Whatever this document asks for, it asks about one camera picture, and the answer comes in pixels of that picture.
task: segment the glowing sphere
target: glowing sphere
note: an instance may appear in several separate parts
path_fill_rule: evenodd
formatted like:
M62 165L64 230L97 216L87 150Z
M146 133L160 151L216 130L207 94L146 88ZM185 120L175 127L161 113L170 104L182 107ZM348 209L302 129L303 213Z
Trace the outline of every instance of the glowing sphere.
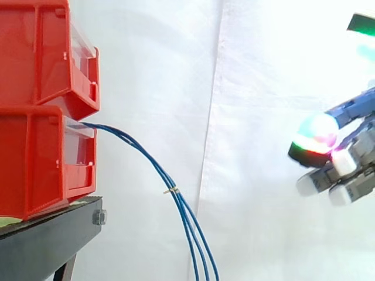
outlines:
M333 149L338 133L339 125L334 117L320 113L303 121L293 142L302 149L327 154Z

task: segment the green object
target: green object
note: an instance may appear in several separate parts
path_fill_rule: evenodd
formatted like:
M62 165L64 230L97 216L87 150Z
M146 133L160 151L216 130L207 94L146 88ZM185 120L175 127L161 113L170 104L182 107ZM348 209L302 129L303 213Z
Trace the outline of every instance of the green object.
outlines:
M375 36L375 19L355 13L347 29L365 35Z
M19 218L8 218L8 217L2 217L0 218L0 228L5 227L9 224L17 224L21 222L22 220Z

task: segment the green light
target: green light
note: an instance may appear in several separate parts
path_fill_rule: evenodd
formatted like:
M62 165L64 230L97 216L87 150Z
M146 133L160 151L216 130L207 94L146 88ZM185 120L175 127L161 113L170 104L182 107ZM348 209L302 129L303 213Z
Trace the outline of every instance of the green light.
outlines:
M312 152L329 153L336 143L339 125L328 114L315 114L303 121L294 138L300 148Z
M355 13L347 29L365 35L375 36L375 19Z

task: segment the metal bolt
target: metal bolt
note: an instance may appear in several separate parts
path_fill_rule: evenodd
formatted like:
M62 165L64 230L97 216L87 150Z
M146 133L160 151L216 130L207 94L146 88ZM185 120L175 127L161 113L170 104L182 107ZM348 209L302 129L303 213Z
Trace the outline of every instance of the metal bolt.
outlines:
M95 210L93 214L93 224L104 225L107 222L107 210Z

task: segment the robotic arm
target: robotic arm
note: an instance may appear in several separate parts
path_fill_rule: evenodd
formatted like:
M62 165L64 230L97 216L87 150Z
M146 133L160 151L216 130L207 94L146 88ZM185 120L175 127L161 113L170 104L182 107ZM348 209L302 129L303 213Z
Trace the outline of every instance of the robotic arm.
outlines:
M348 29L375 36L375 20L355 14ZM336 146L339 129L359 118L363 118L360 126ZM298 181L304 196L329 190L334 205L346 205L371 193L375 187L375 87L305 120L288 155L316 168Z

